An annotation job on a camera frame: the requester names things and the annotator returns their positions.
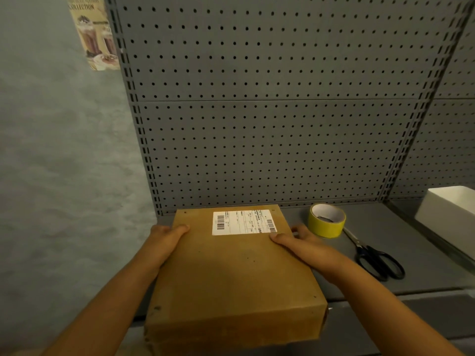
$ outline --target barcode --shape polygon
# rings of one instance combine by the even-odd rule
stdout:
[[[217,216],[217,229],[224,230],[224,215]]]
[[[276,227],[274,226],[274,223],[271,219],[267,219],[267,226],[269,227],[270,232],[277,232]]]

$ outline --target hand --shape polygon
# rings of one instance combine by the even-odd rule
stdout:
[[[350,261],[348,257],[315,236],[303,223],[294,226],[292,232],[298,232],[298,238],[286,233],[271,233],[270,239],[287,247],[302,261],[317,270],[329,282],[338,277],[343,264]]]
[[[183,234],[190,230],[188,225],[179,225],[173,230],[168,226],[153,225],[150,235],[134,256],[134,261],[156,271],[175,250]]]

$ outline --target forearm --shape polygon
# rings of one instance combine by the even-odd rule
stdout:
[[[462,355],[351,260],[342,264],[333,282],[383,355]]]
[[[115,355],[157,273],[132,260],[104,286],[44,356]]]

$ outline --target pegboard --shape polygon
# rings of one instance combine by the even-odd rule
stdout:
[[[437,89],[438,98],[475,98],[475,14],[463,34]]]
[[[156,206],[375,201],[417,102],[147,102]]]
[[[432,102],[389,198],[452,185],[475,188],[475,100]]]
[[[157,214],[380,201],[471,0],[107,0]]]
[[[116,0],[133,101],[418,98],[458,0]]]

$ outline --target scissor blade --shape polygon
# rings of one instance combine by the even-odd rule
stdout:
[[[350,240],[352,240],[352,242],[356,245],[356,246],[362,246],[361,244],[361,241],[355,236],[353,235],[353,233],[348,230],[346,227],[343,228],[343,231],[345,232],[345,234],[348,236],[348,238]]]

